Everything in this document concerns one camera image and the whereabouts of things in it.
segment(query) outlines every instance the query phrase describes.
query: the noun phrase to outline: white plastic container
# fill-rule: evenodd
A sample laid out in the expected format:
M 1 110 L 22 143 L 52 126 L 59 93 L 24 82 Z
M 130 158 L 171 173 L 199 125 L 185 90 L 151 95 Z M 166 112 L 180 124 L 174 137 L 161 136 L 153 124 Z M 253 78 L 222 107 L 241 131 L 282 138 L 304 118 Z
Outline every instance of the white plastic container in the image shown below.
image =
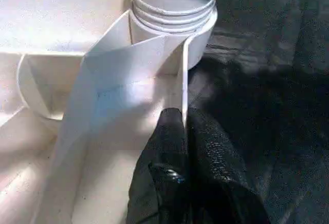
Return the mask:
M 13 13 L 0 14 L 9 28 L 0 50 L 22 54 L 17 95 L 38 124 L 21 135 L 43 134 L 43 149 L 32 149 L 30 164 L 0 189 L 0 224 L 124 223 L 135 163 L 160 112 L 179 108 L 186 121 L 188 69 L 202 57 L 216 9 L 197 28 L 168 33 L 145 24 L 132 0 L 3 1 Z M 71 87 L 68 101 L 50 108 L 45 100 Z

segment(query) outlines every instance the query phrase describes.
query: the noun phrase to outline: gloved hand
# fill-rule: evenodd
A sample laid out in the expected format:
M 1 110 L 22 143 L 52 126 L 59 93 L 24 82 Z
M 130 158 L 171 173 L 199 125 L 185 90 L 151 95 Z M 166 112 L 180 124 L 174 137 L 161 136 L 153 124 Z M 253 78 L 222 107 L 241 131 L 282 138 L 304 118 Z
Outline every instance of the gloved hand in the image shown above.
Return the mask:
M 269 223 L 243 158 L 209 115 L 166 109 L 137 161 L 127 224 Z
M 178 109 L 166 109 L 137 161 L 126 224 L 188 223 L 187 155 L 181 113 Z

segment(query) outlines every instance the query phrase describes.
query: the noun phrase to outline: cylindrical pipe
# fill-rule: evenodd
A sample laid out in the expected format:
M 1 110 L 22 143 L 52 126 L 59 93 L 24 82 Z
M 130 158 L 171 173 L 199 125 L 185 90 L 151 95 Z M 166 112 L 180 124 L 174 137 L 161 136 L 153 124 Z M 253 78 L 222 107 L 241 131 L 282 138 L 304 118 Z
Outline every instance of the cylindrical pipe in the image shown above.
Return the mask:
M 152 29 L 188 33 L 208 21 L 214 6 L 215 0 L 134 0 L 134 14 Z

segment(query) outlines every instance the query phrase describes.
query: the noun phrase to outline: white plastic panel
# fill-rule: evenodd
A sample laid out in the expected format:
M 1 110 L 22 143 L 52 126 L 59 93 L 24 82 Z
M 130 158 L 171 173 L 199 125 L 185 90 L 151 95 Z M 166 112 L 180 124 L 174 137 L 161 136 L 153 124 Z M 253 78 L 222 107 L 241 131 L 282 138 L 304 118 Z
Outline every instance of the white plastic panel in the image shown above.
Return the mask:
M 0 50 L 87 52 L 131 0 L 0 0 Z

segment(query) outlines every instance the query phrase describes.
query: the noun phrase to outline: black fabric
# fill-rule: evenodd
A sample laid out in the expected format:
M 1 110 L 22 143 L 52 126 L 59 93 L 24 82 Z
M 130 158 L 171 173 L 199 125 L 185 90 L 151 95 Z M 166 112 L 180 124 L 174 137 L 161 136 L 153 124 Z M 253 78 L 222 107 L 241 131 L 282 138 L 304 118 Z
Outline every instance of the black fabric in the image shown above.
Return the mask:
M 216 58 L 189 75 L 190 106 L 222 126 L 271 223 L 329 222 L 329 77 Z
M 188 130 L 195 223 L 269 223 L 245 162 L 219 123 L 190 109 Z

